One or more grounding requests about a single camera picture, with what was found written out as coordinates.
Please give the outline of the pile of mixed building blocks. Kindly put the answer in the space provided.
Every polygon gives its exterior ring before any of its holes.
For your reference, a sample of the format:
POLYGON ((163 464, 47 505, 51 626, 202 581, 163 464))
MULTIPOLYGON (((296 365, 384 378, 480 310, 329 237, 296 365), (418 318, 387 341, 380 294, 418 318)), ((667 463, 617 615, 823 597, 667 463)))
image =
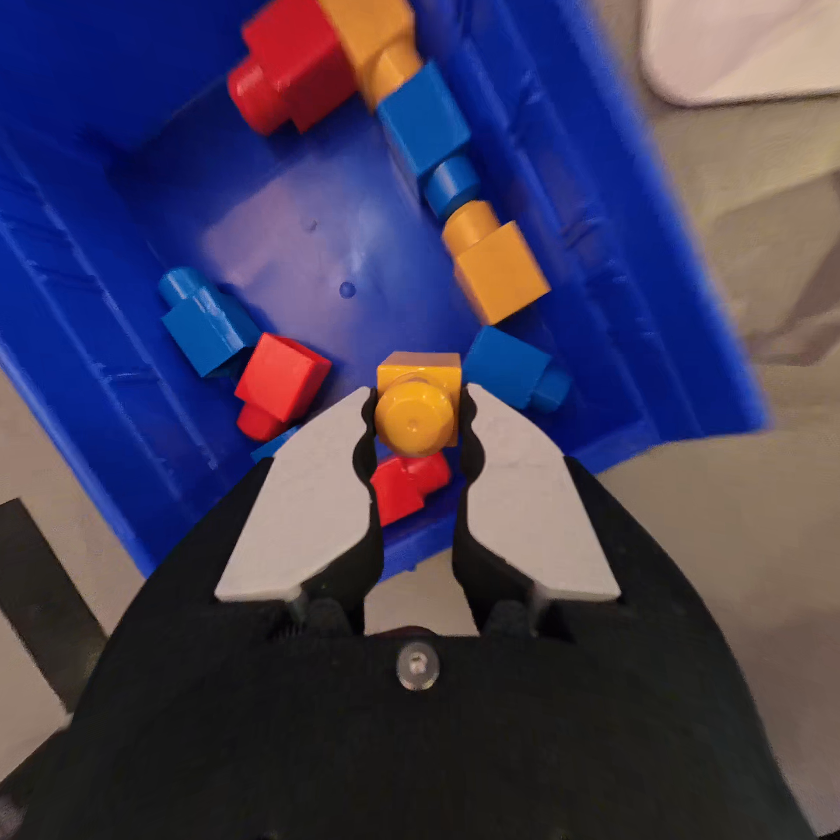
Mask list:
MULTIPOLYGON (((467 119, 442 72, 418 50, 411 4, 268 2, 241 35, 247 55, 228 74, 227 92, 256 133, 268 136, 286 123, 305 132, 352 96, 364 100, 395 165, 440 224, 455 280, 482 326, 461 361, 462 380, 492 389, 493 380, 509 379, 524 388, 509 403, 553 410, 568 389, 563 376, 549 357, 497 330, 550 284, 518 224, 502 223, 481 195, 467 119)), ((309 413, 332 363, 262 330, 198 269, 168 270, 159 294, 163 328, 194 372, 234 378, 238 429, 263 445, 255 458, 275 454, 309 413)), ((452 480, 444 449, 425 458, 391 453, 372 478, 383 526, 423 510, 452 480)))

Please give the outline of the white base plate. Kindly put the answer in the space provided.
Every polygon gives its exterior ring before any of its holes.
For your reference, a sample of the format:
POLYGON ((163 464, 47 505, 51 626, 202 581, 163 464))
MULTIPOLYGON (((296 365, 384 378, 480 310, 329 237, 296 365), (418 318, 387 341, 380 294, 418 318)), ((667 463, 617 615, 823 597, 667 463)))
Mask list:
POLYGON ((838 1, 646 1, 640 63, 668 103, 704 108, 839 92, 838 1))

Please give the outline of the blue plastic bin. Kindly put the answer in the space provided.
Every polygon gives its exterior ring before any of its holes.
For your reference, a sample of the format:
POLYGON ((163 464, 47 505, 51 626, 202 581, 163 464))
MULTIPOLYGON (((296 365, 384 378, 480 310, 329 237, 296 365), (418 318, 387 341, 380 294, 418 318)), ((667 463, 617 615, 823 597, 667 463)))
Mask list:
MULTIPOLYGON (((256 447, 231 380, 202 380, 165 330, 165 270, 330 358, 315 409, 394 350, 465 352, 479 328, 360 98, 304 134, 241 119, 224 77, 260 5, 2 2, 2 365, 144 576, 256 447)), ((415 8, 483 195, 552 287, 503 325, 571 374, 537 424, 592 473, 766 428, 590 5, 415 8)))

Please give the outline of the yellow toy block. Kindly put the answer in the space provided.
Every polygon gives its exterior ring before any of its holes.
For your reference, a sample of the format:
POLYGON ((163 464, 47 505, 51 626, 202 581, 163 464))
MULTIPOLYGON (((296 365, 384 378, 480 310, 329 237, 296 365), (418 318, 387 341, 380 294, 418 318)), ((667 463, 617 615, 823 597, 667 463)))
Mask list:
POLYGON ((458 353, 394 351, 377 367, 374 425, 396 455, 425 458, 459 441, 458 353))

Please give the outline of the grey desk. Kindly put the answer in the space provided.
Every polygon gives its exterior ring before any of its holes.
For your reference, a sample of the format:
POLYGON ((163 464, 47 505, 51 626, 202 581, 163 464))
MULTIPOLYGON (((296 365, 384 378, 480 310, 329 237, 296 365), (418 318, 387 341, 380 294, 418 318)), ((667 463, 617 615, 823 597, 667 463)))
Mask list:
MULTIPOLYGON (((602 483, 678 562, 747 677, 815 833, 838 828, 838 98, 687 110, 643 79, 639 2, 592 2, 757 366, 773 427, 673 444, 602 483)), ((2 502, 19 498, 105 633, 129 555, 2 371, 2 502)), ((370 599, 472 629, 442 553, 370 599)), ((2 779, 67 722, 2 615, 2 779)))

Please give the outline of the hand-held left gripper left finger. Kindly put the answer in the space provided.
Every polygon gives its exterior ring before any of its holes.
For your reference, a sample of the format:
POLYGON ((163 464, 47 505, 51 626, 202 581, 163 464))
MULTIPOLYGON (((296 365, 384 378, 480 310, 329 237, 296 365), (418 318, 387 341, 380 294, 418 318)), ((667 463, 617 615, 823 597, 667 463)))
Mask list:
POLYGON ((361 387, 277 450, 216 585, 219 601, 363 604, 384 565, 371 486, 375 405, 375 390, 361 387))

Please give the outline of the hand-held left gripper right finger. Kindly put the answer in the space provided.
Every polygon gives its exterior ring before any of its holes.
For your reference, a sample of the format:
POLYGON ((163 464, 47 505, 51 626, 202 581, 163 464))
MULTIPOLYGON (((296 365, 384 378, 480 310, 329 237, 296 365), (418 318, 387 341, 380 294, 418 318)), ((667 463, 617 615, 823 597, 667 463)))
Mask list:
POLYGON ((614 602, 621 589, 563 451, 478 384, 460 398, 453 570, 471 607, 614 602))

